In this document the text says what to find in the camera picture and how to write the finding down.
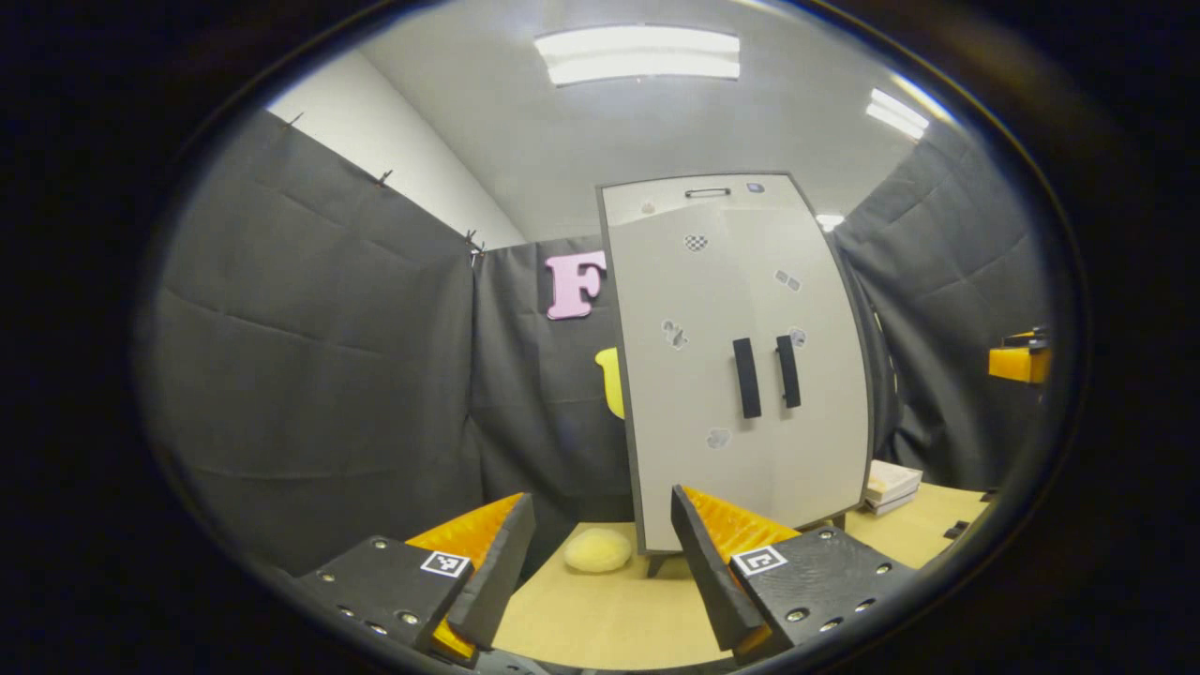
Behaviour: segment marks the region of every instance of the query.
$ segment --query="black handle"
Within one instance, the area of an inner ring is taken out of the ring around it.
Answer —
[[[800,378],[796,375],[796,352],[792,350],[792,336],[775,338],[775,352],[779,353],[779,370],[784,372],[784,400],[787,407],[800,407]]]
[[[762,417],[762,405],[758,402],[758,375],[754,370],[754,352],[750,351],[749,338],[733,341],[733,360],[738,365],[742,417],[746,419]]]
[[[703,187],[701,190],[689,190],[683,193],[684,197],[691,199],[692,197],[716,197],[716,195],[701,195],[701,192],[718,192],[720,195],[732,195],[733,191],[728,187]]]

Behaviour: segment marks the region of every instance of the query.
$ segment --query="ceiling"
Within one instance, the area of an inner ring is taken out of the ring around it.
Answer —
[[[530,241],[598,234],[595,187],[791,171],[817,211],[848,213],[913,142],[864,114],[892,72],[806,16],[750,0],[456,0],[361,50]],[[614,23],[742,38],[737,82],[660,77],[554,88],[533,40]]]

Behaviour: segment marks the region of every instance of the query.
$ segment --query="white wall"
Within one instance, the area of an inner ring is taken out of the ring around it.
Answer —
[[[338,56],[266,109],[458,232],[478,229],[488,249],[523,244],[496,199],[440,136],[356,49]]]

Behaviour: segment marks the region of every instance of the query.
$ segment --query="stack of books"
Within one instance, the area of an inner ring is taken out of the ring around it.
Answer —
[[[866,480],[866,507],[875,515],[883,515],[917,498],[919,486],[920,471],[871,460],[871,477]]]

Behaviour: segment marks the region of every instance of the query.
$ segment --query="white cabinet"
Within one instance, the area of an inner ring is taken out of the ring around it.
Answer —
[[[600,202],[638,549],[679,550],[676,483],[793,527],[860,503],[870,406],[859,327],[791,178],[634,183],[601,187]],[[790,376],[798,400],[785,398]]]

